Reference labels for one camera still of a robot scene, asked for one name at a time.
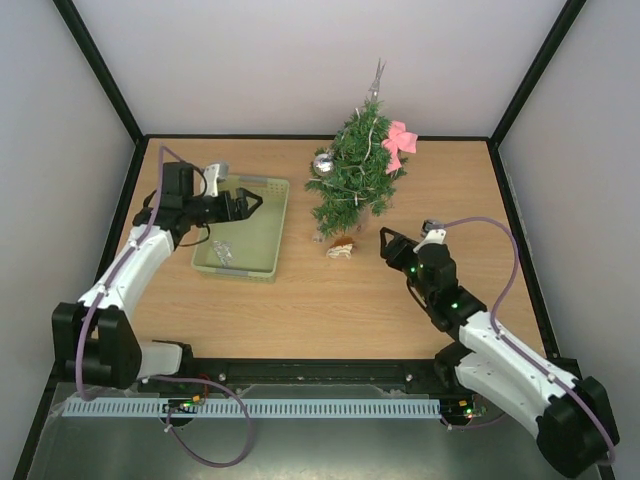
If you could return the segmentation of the pink felt bow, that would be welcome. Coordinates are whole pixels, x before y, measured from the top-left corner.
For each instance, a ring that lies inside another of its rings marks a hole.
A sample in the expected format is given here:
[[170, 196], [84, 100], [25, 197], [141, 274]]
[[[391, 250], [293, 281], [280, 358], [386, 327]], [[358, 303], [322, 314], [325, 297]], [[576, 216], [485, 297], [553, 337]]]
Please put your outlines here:
[[390, 160], [386, 167], [387, 174], [392, 174], [402, 167], [400, 152], [416, 153], [417, 141], [418, 135], [409, 132], [403, 122], [391, 122], [387, 137], [381, 142], [381, 146], [390, 154]]

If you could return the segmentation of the silver star ornament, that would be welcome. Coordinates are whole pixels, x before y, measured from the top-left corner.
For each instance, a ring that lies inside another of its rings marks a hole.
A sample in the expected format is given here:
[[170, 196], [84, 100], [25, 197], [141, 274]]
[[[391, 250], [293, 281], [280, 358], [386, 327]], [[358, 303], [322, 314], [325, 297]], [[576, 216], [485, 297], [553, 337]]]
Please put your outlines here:
[[384, 73], [385, 67], [386, 67], [386, 63], [383, 62], [381, 59], [378, 59], [374, 80], [372, 81], [372, 83], [371, 83], [371, 85], [370, 85], [370, 87], [368, 89], [369, 98], [370, 98], [371, 102], [375, 102], [375, 101], [378, 100], [379, 91], [380, 91], [380, 84], [381, 84], [381, 78], [382, 78], [382, 75]]

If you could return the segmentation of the silver bauble ornament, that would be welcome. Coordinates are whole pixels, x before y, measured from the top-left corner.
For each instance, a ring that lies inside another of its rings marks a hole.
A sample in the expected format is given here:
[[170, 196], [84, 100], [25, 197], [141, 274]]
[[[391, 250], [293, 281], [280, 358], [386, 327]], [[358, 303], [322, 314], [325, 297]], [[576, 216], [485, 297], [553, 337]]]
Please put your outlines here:
[[321, 177], [331, 174], [335, 169], [333, 155], [328, 152], [318, 154], [312, 162], [312, 169]]

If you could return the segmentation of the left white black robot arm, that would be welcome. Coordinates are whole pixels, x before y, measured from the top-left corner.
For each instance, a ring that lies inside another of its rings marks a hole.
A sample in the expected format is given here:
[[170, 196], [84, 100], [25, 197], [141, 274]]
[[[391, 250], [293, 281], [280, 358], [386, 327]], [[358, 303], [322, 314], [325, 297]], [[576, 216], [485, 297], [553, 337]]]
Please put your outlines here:
[[185, 161], [162, 163], [155, 193], [135, 215], [112, 264], [77, 302], [55, 308], [55, 360], [74, 377], [81, 399], [94, 399], [92, 386], [126, 389], [140, 379], [179, 371], [182, 346], [140, 343], [131, 318], [156, 271], [192, 228], [243, 221], [262, 205], [260, 195], [243, 187], [220, 189], [226, 169], [224, 163], [203, 170]]

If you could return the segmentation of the light green plastic basket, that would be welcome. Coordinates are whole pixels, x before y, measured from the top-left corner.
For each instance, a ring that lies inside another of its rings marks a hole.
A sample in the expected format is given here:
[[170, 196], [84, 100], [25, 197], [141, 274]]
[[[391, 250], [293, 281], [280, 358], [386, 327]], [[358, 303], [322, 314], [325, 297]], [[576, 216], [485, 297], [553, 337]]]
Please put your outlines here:
[[[290, 184], [284, 179], [231, 175], [223, 186], [235, 190], [245, 188], [263, 198], [263, 204], [247, 220], [214, 224], [211, 235], [200, 235], [194, 248], [191, 266], [216, 278], [247, 280], [271, 284], [276, 279]], [[228, 241], [234, 260], [223, 267], [212, 249], [213, 240]]]

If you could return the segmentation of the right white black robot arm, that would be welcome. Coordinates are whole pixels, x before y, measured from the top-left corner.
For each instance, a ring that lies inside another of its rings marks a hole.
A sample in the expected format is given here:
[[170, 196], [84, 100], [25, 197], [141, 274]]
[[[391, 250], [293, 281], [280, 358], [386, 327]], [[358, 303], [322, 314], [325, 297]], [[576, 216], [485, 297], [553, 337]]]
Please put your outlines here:
[[404, 274], [412, 298], [452, 344], [435, 357], [445, 390], [481, 395], [517, 421], [545, 460], [568, 478], [594, 464], [610, 464], [620, 441], [604, 386], [580, 379], [528, 347], [464, 288], [445, 243], [446, 229], [425, 222], [413, 240], [380, 231], [380, 256]]

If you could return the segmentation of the small green christmas tree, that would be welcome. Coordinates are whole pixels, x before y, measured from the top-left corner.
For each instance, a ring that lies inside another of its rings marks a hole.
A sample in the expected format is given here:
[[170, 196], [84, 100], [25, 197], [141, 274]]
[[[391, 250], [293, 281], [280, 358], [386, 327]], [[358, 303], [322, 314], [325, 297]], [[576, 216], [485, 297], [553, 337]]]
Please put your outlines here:
[[362, 216], [380, 216], [391, 206], [395, 182], [406, 174], [410, 153], [400, 152], [402, 167], [386, 173], [389, 152], [381, 146], [392, 120], [381, 113], [381, 103], [370, 100], [354, 109], [331, 144], [316, 150], [333, 155], [334, 171], [321, 177], [309, 167], [304, 190], [320, 203], [311, 209], [316, 230], [325, 239], [342, 236], [362, 224]]

